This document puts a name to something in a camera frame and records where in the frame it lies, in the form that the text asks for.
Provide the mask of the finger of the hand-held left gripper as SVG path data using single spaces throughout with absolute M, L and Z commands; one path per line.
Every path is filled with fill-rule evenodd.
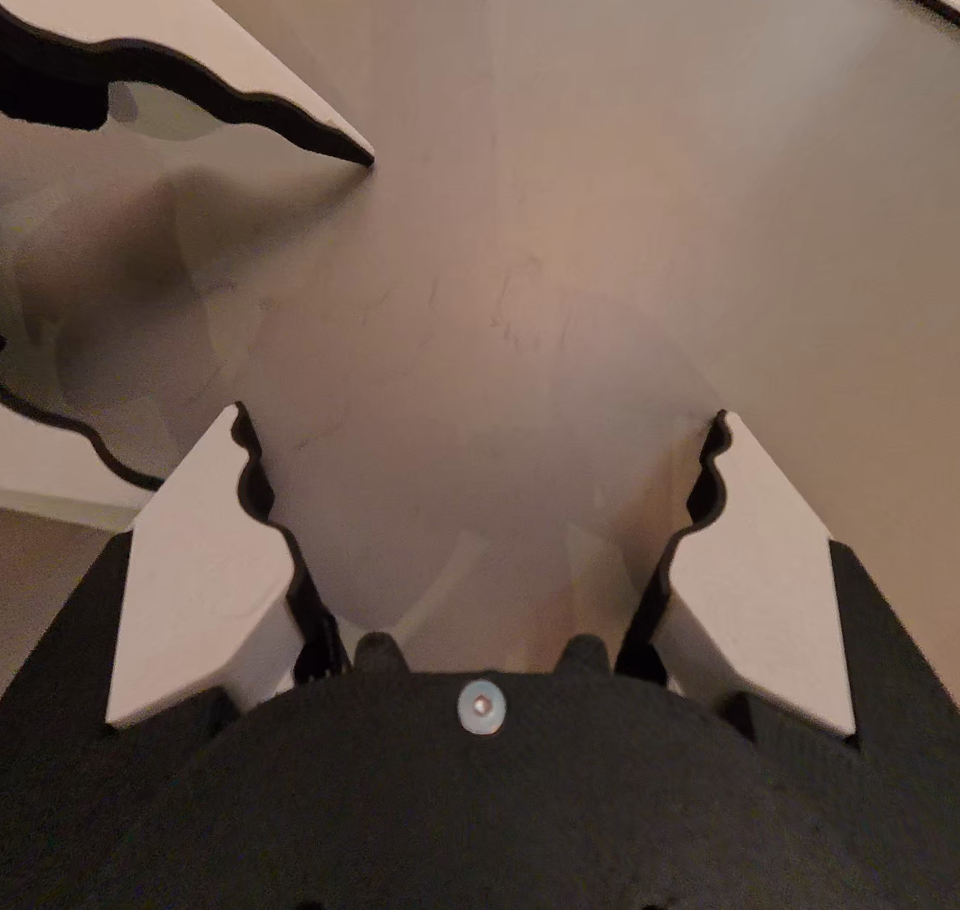
M 94 530 L 128 530 L 164 478 L 119 460 L 81 419 L 1 382 L 1 508 Z
M 369 142 L 211 0 L 1 0 L 2 112 L 95 131 L 110 87 L 162 88 L 226 124 L 371 167 Z

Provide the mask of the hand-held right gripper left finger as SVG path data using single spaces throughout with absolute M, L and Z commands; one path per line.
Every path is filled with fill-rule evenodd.
M 350 668 L 274 491 L 246 407 L 230 404 L 130 531 L 105 723 L 139 724 L 222 690 L 245 712 Z

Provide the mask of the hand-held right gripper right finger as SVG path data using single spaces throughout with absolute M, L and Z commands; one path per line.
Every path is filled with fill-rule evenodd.
M 832 536 L 736 413 L 716 413 L 615 672 L 711 710 L 753 696 L 837 738 L 856 713 Z

